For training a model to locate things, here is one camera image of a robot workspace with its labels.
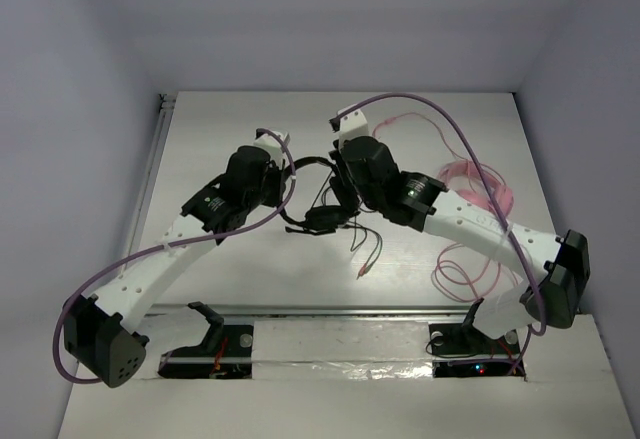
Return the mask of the aluminium rail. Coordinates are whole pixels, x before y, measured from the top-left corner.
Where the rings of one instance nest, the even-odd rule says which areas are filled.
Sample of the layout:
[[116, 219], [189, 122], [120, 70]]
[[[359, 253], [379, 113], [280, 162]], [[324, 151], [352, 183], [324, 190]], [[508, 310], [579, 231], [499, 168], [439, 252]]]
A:
[[257, 306], [219, 305], [209, 307], [221, 315], [237, 316], [425, 316], [465, 315], [468, 305], [445, 306]]
[[176, 99], [176, 93], [163, 93], [159, 95], [157, 121], [140, 188], [134, 204], [134, 210], [121, 251], [122, 257], [129, 256], [139, 247], [162, 152], [164, 150], [164, 144], [175, 109]]

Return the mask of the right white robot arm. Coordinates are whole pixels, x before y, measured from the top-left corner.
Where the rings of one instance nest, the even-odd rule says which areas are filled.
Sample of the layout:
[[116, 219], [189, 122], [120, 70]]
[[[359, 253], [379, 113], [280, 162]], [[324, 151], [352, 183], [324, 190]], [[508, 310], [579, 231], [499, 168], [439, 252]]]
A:
[[522, 277], [512, 289], [471, 306], [461, 329], [470, 350], [483, 352], [506, 332], [535, 322], [556, 329], [573, 325], [590, 277], [585, 235], [502, 226], [493, 213], [442, 182], [400, 170], [388, 147], [373, 137], [334, 146], [340, 173], [367, 208], [394, 224], [459, 243]]

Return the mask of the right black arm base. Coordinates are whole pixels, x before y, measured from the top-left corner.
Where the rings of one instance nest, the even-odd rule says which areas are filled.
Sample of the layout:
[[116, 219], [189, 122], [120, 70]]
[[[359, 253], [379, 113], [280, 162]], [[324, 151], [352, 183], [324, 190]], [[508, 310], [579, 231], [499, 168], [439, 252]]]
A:
[[518, 333], [510, 330], [489, 338], [472, 325], [483, 299], [476, 301], [460, 323], [429, 326], [425, 352], [433, 359], [435, 378], [480, 378], [526, 376]]

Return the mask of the left side aluminium rail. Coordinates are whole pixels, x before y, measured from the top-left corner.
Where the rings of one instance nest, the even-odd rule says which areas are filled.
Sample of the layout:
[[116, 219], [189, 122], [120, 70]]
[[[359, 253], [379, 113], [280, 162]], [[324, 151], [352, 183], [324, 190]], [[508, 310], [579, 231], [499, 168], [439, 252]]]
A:
[[140, 188], [134, 204], [134, 210], [121, 251], [122, 257], [129, 256], [139, 247], [162, 152], [164, 150], [164, 144], [175, 109], [176, 99], [176, 93], [163, 93], [159, 95], [157, 121]]

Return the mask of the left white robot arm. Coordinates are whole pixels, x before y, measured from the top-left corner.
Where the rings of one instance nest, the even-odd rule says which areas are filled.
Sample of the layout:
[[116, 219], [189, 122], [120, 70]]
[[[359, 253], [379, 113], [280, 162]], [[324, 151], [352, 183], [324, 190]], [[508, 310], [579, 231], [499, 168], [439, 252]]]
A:
[[226, 170], [182, 206], [159, 242], [87, 280], [65, 302], [55, 326], [53, 352], [67, 351], [93, 373], [92, 383], [116, 388], [137, 372], [146, 356], [142, 319], [159, 297], [198, 259], [226, 238], [251, 231], [258, 207], [280, 212], [294, 177], [286, 138], [263, 130], [239, 147]]

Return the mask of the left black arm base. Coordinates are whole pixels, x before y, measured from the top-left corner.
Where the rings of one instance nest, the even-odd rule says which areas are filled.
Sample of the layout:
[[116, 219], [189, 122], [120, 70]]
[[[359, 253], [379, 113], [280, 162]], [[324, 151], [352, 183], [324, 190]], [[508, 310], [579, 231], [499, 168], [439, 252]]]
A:
[[206, 328], [190, 344], [183, 333], [178, 347], [161, 355], [158, 375], [164, 379], [251, 379], [254, 325], [226, 324], [201, 302], [187, 307], [196, 319], [205, 321]]

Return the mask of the black headphones with cable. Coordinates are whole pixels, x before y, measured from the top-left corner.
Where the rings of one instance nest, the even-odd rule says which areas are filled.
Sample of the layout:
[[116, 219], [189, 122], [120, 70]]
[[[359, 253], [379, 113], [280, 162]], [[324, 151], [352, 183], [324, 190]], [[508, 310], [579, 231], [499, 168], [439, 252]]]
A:
[[293, 178], [292, 168], [300, 170], [311, 165], [326, 167], [330, 172], [302, 220], [294, 219], [285, 209], [280, 212], [281, 218], [287, 223], [285, 231], [322, 236], [334, 234], [339, 229], [352, 230], [353, 238], [349, 250], [353, 254], [372, 235], [376, 245], [356, 274], [357, 279], [363, 278], [378, 261], [383, 248], [383, 238], [379, 232], [358, 222], [358, 216], [362, 212], [360, 200], [355, 190], [344, 182], [338, 166], [329, 159], [320, 156], [297, 159], [292, 166], [285, 169], [284, 178]]

